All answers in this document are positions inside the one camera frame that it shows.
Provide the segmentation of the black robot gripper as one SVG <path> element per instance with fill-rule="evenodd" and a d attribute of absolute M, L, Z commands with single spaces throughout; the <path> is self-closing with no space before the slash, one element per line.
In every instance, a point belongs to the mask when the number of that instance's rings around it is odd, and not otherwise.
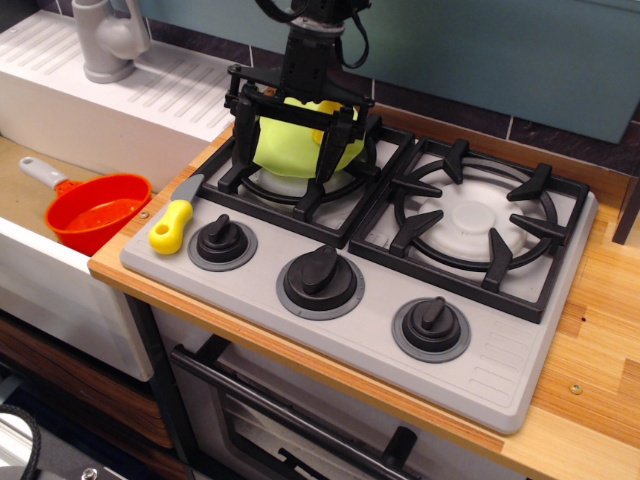
<path fill-rule="evenodd" d="M 284 121 L 309 128 L 324 129 L 317 158 L 315 182 L 325 183 L 334 174 L 347 145 L 364 137 L 366 116 L 373 107 L 371 98 L 353 92 L 328 77 L 333 41 L 290 35 L 284 60 L 277 68 L 233 65 L 228 69 L 231 85 L 225 106 L 235 117 L 233 163 L 242 168 L 251 165 L 260 135 L 260 118 Z M 333 100 L 352 106 L 356 120 L 346 109 L 333 117 L 286 105 L 293 97 L 302 103 Z"/>

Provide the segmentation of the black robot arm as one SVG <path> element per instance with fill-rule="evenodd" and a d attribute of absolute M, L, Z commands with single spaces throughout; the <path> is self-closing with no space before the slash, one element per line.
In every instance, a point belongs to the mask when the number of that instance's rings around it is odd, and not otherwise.
<path fill-rule="evenodd" d="M 235 117 L 233 168 L 242 172 L 253 164 L 263 117 L 310 127 L 324 133 L 314 180 L 329 180 L 346 147 L 362 140 L 374 101 L 334 82 L 329 67 L 336 60 L 358 68 L 367 59 L 369 40 L 359 13 L 368 1 L 293 1 L 282 10 L 272 1 L 258 7 L 272 20 L 289 27 L 284 60 L 276 68 L 233 65 L 225 107 Z M 351 19 L 364 40 L 364 51 L 353 65 L 343 56 L 344 22 Z"/>

